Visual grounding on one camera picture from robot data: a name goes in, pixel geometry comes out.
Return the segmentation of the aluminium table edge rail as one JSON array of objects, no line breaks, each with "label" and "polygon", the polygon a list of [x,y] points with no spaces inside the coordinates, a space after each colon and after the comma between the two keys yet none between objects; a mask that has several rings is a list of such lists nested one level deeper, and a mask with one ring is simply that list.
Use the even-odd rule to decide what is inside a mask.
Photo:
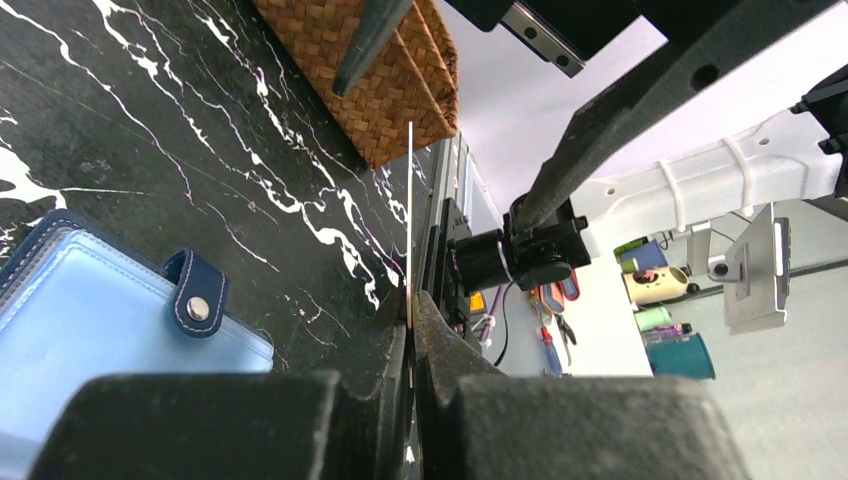
[{"label": "aluminium table edge rail", "polygon": [[470,300],[451,276],[448,243],[472,235],[473,192],[477,187],[475,162],[462,134],[433,146],[432,185],[426,190],[427,213],[421,253],[416,264],[416,288],[426,291],[444,316],[458,328],[471,316]]}]

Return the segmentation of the right arm base motor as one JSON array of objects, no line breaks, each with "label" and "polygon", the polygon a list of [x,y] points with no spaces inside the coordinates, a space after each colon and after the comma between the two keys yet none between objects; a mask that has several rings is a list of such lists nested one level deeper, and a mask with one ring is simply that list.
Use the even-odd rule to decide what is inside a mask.
[{"label": "right arm base motor", "polygon": [[501,229],[447,242],[452,279],[465,291],[513,284],[523,291],[563,282],[578,267],[591,263],[581,232],[588,228],[584,216],[565,201],[539,226],[519,231],[514,216],[525,200],[518,197]]}]

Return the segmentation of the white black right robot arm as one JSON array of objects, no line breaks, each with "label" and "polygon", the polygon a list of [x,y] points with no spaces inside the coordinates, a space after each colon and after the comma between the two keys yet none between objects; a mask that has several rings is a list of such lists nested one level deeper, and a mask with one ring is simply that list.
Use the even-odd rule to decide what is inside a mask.
[{"label": "white black right robot arm", "polygon": [[639,15],[664,45],[584,104],[500,230],[447,244],[459,260],[583,266],[615,246],[725,213],[839,192],[842,135],[817,96],[682,157],[596,178],[614,153],[829,8],[826,1],[592,1],[579,30]]}]

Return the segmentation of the thin translucent credit card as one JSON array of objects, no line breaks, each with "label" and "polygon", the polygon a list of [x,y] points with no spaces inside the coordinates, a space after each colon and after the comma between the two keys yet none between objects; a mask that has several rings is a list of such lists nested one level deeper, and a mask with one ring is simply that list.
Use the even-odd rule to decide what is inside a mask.
[{"label": "thin translucent credit card", "polygon": [[413,329],[412,293],[413,293],[413,155],[414,153],[414,123],[407,122],[407,169],[406,169],[406,260],[405,260],[405,314],[406,329]]}]

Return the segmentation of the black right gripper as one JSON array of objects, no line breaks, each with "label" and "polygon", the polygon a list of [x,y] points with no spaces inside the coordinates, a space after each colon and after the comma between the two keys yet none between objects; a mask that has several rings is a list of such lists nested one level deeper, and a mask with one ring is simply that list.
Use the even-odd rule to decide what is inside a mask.
[{"label": "black right gripper", "polygon": [[638,18],[666,43],[581,107],[515,215],[543,223],[616,151],[761,51],[833,7],[830,0],[449,0],[478,30],[504,27],[570,78]]}]

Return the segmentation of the cream mug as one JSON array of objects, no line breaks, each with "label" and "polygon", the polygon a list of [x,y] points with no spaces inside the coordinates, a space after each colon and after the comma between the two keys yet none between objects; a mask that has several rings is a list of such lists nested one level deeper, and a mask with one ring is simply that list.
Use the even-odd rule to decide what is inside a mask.
[{"label": "cream mug", "polygon": [[637,306],[665,302],[687,292],[689,277],[668,266],[622,275],[630,301]]}]

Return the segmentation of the teal cup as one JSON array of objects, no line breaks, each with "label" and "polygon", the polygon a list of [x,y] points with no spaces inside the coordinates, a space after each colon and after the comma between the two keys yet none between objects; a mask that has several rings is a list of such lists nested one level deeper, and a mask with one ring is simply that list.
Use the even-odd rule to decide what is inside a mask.
[{"label": "teal cup", "polygon": [[700,333],[650,345],[646,353],[655,375],[682,376],[695,380],[716,378],[713,362]]}]

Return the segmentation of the dark blue card holder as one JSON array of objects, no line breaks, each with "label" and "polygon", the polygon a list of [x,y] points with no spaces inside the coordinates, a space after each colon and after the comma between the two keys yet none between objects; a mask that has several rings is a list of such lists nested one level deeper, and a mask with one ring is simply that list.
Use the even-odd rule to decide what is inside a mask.
[{"label": "dark blue card holder", "polygon": [[1,270],[1,475],[22,479],[71,397],[112,374],[267,373],[271,344],[226,310],[191,249],[156,266],[66,209]]}]

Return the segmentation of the woven brown basket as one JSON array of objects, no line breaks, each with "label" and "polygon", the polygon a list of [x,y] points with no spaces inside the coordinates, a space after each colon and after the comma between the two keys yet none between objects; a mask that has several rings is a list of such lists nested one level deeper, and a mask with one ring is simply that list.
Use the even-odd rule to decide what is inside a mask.
[{"label": "woven brown basket", "polygon": [[255,6],[372,169],[457,133],[459,54],[433,2],[412,3],[344,96],[333,93],[332,83],[364,2],[258,1]]}]

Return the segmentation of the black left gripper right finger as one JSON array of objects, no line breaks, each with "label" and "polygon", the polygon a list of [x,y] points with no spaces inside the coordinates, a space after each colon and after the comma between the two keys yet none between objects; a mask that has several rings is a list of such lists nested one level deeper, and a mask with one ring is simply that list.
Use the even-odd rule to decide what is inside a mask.
[{"label": "black left gripper right finger", "polygon": [[717,404],[679,377],[511,377],[411,299],[427,479],[745,479]]}]

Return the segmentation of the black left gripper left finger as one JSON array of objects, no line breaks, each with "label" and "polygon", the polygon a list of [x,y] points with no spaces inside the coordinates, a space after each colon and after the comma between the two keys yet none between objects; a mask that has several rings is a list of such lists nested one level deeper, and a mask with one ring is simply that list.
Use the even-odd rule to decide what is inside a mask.
[{"label": "black left gripper left finger", "polygon": [[112,375],[71,399],[33,479],[399,479],[406,296],[309,373]]}]

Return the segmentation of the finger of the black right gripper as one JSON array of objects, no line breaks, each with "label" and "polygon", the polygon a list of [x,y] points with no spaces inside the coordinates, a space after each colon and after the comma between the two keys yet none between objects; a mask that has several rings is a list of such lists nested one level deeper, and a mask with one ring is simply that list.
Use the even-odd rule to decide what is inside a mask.
[{"label": "finger of the black right gripper", "polygon": [[412,0],[365,0],[359,25],[332,83],[332,92],[346,96],[364,76],[413,4]]}]

